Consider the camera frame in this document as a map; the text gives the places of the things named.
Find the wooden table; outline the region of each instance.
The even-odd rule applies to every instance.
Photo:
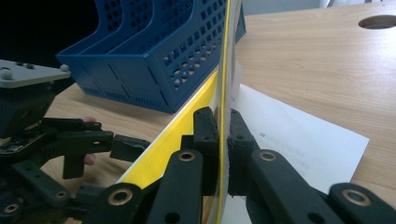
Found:
[[[352,182],[396,207],[396,28],[358,25],[383,14],[396,14],[396,2],[248,16],[236,56],[244,84],[370,138]],[[76,85],[56,97],[47,116],[91,116],[104,130],[148,141],[173,117],[85,95]],[[44,170],[71,190],[82,181],[109,186],[130,163],[107,156],[98,155],[83,178],[61,180],[62,160]]]

